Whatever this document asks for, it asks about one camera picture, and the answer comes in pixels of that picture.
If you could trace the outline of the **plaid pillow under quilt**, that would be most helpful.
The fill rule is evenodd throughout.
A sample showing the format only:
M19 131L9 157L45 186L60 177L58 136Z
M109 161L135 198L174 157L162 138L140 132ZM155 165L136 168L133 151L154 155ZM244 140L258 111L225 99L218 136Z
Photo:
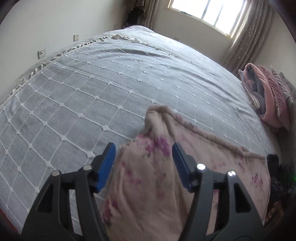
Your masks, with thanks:
M259 99L252 93L251 88L247 85L243 71L239 69L238 73L241 79L242 86L250 99L252 107L257 114L261 113L261 104L259 102Z

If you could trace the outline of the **grey patterned left curtain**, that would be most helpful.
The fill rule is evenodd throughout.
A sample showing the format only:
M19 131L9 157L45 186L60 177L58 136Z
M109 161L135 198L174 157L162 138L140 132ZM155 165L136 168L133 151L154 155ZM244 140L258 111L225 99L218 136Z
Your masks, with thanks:
M127 14L125 28L130 26L144 26L152 29L160 0L135 1L132 10Z

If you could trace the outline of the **grey patterned curtain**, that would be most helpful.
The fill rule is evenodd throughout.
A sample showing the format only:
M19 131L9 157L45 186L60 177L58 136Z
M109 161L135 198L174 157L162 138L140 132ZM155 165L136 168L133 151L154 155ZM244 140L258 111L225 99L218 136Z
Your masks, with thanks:
M268 1L247 1L246 12L221 61L221 65L233 75L238 76L239 70L255 60L270 27L273 12Z
M152 29L160 0L135 1L132 10L127 14L125 28L130 26L144 26Z

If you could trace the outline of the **grey patterned right curtain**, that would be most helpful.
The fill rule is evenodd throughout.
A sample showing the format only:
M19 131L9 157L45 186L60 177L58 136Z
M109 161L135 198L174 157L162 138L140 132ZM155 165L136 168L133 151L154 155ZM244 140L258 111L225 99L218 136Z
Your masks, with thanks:
M221 61L221 65L233 75L238 76L239 70L255 60L270 27L273 12L268 1L247 1L246 12Z

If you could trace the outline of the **grey grid bedspread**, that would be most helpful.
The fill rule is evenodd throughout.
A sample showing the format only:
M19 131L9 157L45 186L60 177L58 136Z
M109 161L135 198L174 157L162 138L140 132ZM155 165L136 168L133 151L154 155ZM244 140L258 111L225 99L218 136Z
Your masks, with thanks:
M47 57L1 105L1 210L21 231L54 170L73 172L144 129L152 104L262 156L281 154L240 80L145 27L95 36Z

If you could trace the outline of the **bright window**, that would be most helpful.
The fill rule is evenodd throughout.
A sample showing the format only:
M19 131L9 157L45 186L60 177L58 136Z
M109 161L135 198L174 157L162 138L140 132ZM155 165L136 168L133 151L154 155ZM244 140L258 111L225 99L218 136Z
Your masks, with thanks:
M244 0L175 0L168 3L168 9L201 20L231 38L246 6Z

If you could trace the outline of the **black garment on bed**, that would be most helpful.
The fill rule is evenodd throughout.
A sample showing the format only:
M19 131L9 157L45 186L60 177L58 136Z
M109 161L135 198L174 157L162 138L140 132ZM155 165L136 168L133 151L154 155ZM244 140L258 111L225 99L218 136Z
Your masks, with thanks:
M270 197L265 222L276 216L283 217L292 201L295 190L295 167L293 163L280 163L276 154L267 155L268 171L270 175Z

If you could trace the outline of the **grey pink pillow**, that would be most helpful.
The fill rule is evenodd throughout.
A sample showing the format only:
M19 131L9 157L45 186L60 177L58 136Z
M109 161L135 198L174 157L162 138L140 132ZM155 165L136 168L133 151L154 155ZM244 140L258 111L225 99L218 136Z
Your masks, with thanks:
M281 91L283 93L283 96L285 98L285 102L287 105L288 113L290 118L294 117L294 110L295 110L295 98L292 94L292 91L290 89L290 84L287 78L283 75L282 72L278 73L273 66L271 66L271 72L274 76L274 78L277 80Z

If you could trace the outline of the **grey quilted headboard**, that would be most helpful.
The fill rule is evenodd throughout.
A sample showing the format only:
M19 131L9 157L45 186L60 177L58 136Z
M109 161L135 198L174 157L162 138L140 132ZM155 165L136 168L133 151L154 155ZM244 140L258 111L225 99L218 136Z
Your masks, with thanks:
M280 73L281 79L287 85L289 94L291 96L291 100L293 101L293 105L290 104L289 114L290 114L290 130L282 129L280 131L280 138L282 140L283 146L290 150L295 149L295 87L293 84L284 76L284 74Z

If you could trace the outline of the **white wall socket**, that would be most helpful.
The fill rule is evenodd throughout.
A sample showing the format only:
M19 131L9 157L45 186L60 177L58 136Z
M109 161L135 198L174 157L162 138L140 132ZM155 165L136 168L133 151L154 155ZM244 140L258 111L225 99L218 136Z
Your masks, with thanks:
M76 42L79 40L79 34L73 36L73 41Z
M38 59L42 59L46 56L46 49L41 49L38 51Z

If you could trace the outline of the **pink velvet pillow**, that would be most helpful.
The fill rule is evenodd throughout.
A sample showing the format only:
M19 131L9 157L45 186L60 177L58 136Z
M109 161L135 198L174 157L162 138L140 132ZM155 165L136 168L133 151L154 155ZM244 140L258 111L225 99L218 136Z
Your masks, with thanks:
M265 113L261 114L260 118L273 128L290 130L290 116L278 81L271 70L263 65L258 65L258 68L263 74L260 81L264 88L265 101Z

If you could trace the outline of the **pink floral padded jacket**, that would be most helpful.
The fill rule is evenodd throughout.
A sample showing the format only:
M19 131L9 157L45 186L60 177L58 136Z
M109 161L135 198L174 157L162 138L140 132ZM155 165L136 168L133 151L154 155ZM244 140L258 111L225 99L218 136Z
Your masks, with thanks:
M122 145L100 209L110 240L177 240L193 195L182 185L173 156L179 143L197 163L237 172L261 219L270 196L266 158L202 130L168 106L150 106L144 133Z

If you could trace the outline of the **pink grey folded quilt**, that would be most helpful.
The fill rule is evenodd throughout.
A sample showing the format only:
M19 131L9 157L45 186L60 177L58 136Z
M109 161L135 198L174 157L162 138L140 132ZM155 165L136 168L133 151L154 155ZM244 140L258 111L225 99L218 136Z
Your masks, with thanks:
M261 113L258 114L260 118L260 115L265 113L264 88L260 81L263 74L259 68L252 63L246 64L243 73L247 85L251 88L252 93L259 99L261 104Z

